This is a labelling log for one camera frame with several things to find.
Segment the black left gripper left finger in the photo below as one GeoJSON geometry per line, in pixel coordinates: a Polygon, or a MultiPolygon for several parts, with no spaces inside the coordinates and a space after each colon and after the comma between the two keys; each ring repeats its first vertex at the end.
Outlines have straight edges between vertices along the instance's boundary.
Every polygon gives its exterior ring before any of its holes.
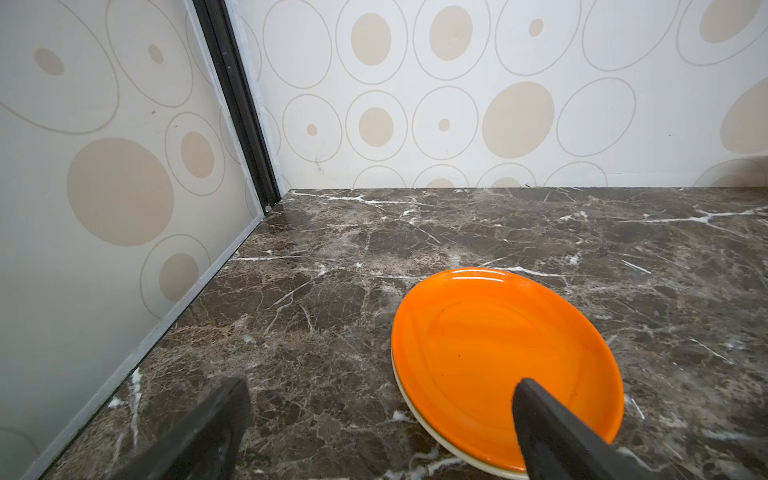
{"type": "Polygon", "coordinates": [[[231,479],[250,422],[247,383],[229,378],[113,477],[231,479]]]}

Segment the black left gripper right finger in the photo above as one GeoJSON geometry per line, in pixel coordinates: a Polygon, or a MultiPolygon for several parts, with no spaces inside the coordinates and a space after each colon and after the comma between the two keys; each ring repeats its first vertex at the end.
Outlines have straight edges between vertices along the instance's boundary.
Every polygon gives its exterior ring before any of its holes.
{"type": "Polygon", "coordinates": [[[525,378],[511,409],[518,444],[531,479],[652,479],[621,455],[539,383],[525,378]]]}

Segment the orange plate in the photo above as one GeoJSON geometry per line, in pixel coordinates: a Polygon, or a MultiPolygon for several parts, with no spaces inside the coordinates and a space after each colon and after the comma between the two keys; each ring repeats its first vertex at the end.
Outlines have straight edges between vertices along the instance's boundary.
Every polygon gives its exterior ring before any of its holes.
{"type": "Polygon", "coordinates": [[[624,417],[618,364],[575,306],[526,277],[460,268],[428,277],[400,303],[392,327],[398,387],[419,423],[473,467],[526,477],[512,399],[538,382],[604,441],[624,417]]]}

